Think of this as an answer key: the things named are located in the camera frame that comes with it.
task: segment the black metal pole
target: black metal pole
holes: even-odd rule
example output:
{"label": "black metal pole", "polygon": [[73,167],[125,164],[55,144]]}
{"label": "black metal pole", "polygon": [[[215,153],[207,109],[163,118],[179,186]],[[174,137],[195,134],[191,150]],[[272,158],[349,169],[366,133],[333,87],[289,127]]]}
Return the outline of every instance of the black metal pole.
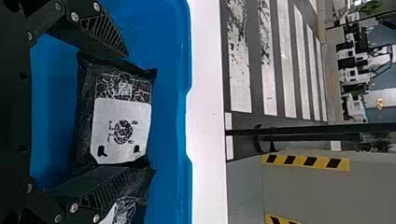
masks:
{"label": "black metal pole", "polygon": [[396,123],[375,123],[375,124],[348,124],[348,125],[328,125],[309,127],[289,127],[289,128],[268,128],[268,129],[246,129],[229,130],[226,135],[232,136],[261,136],[278,134],[346,134],[346,133],[392,133],[396,132]]}
{"label": "black metal pole", "polygon": [[359,142],[361,135],[353,134],[293,134],[293,135],[266,135],[260,136],[263,142],[316,142],[316,141],[351,141]]}

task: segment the black plastic bag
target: black plastic bag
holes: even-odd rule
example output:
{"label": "black plastic bag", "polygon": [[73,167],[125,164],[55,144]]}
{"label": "black plastic bag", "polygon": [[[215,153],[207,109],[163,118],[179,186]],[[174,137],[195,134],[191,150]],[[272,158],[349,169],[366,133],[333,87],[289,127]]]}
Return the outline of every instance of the black plastic bag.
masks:
{"label": "black plastic bag", "polygon": [[147,154],[156,69],[78,53],[74,167],[120,164]]}

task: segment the screw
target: screw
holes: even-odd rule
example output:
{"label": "screw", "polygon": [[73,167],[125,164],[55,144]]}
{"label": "screw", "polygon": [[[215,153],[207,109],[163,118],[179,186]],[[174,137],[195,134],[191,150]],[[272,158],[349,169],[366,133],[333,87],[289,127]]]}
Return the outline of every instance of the screw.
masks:
{"label": "screw", "polygon": [[98,3],[93,3],[93,8],[95,9],[95,11],[100,11],[100,5]]}
{"label": "screw", "polygon": [[62,215],[58,215],[54,219],[55,223],[60,223],[62,221]]}
{"label": "screw", "polygon": [[72,21],[75,22],[79,21],[78,14],[76,12],[72,12],[71,16],[72,16]]}
{"label": "screw", "polygon": [[62,10],[62,6],[59,3],[55,3],[55,8],[57,11],[61,11]]}
{"label": "screw", "polygon": [[76,213],[77,210],[78,210],[78,204],[77,204],[77,203],[73,203],[73,204],[70,206],[70,212],[71,212],[71,213]]}
{"label": "screw", "polygon": [[32,41],[32,40],[33,40],[33,34],[32,34],[30,31],[27,32],[27,39],[28,39],[29,41]]}
{"label": "screw", "polygon": [[93,217],[93,223],[98,223],[99,220],[100,220],[100,216],[96,214],[96,215]]}
{"label": "screw", "polygon": [[31,193],[33,190],[33,185],[32,184],[27,184],[27,193]]}

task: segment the metal frame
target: metal frame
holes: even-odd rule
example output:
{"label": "metal frame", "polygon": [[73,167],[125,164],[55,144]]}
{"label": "metal frame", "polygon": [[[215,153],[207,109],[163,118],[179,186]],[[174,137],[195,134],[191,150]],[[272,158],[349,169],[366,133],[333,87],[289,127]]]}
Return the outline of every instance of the metal frame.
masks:
{"label": "metal frame", "polygon": [[[348,124],[307,127],[286,127],[262,129],[228,130],[227,136],[252,136],[259,154],[276,152],[274,142],[315,142],[315,141],[352,141],[360,142],[363,133],[393,133],[396,123]],[[263,150],[260,142],[270,142],[269,150]]]}
{"label": "metal frame", "polygon": [[[3,129],[0,148],[0,222],[1,223],[91,223],[93,215],[108,208],[84,207],[73,212],[78,197],[87,190],[63,197],[69,189],[56,193],[40,191],[29,175],[32,148],[32,73],[30,48],[44,33],[95,55],[110,58],[127,57],[128,50],[120,31],[104,7],[94,0],[3,0],[0,1],[0,62],[2,69],[1,116]],[[107,176],[117,167],[102,169],[97,177],[100,185],[116,176]],[[70,183],[83,182],[81,176]]]}

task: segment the white label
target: white label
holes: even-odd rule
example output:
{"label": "white label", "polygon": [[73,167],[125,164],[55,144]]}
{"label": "white label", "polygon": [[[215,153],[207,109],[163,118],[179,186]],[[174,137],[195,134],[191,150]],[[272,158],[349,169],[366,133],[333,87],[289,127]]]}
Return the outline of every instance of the white label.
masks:
{"label": "white label", "polygon": [[146,154],[151,105],[98,98],[92,122],[91,154],[99,164],[135,161]]}

